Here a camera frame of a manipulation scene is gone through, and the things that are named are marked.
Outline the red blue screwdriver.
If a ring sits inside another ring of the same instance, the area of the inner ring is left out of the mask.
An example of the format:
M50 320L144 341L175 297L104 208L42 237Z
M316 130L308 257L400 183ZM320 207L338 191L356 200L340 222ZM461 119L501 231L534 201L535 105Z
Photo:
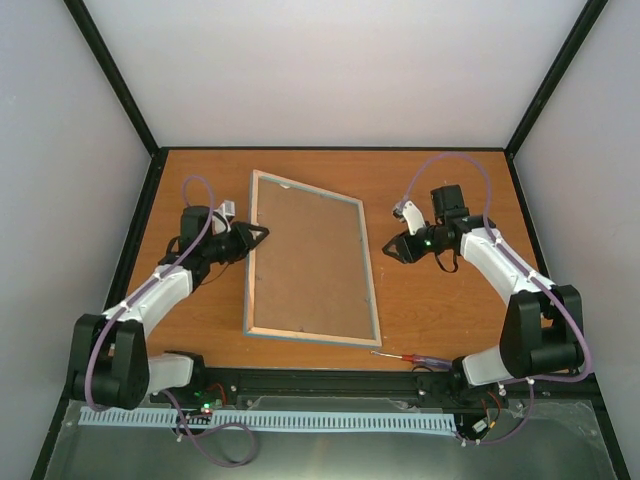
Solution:
M378 357L402 360L404 362L409 362L414 366L421 366L429 369L440 371L449 371L452 369L452 362L450 360L438 357L430 357L418 354L391 354L380 351L371 351L371 354Z

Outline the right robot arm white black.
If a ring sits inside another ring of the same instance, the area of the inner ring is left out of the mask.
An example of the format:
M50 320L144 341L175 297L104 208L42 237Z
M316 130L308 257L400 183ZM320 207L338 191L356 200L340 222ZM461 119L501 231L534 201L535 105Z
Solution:
M449 373L455 393L490 384L536 380L579 382L591 370L582 332L582 300L571 285L558 285L540 274L508 245L486 213L473 215L458 185L432 190L434 222L403 198L393 209L407 228L383 248L402 264L423 257L464 259L474 266L506 306L496 346L452 362L428 359Z

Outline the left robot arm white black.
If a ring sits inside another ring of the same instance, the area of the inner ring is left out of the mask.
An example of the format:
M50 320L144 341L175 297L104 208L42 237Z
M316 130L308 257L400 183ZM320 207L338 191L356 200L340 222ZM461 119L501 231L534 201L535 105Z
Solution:
M229 205L185 208L180 233L169 241L151 276L118 304L76 321L65 383L70 398L102 411L135 409L163 390L173 389L190 403L206 395L202 356L167 351L151 357L147 339L200 287L212 265L245 259L268 236L266 227L235 220L226 210Z

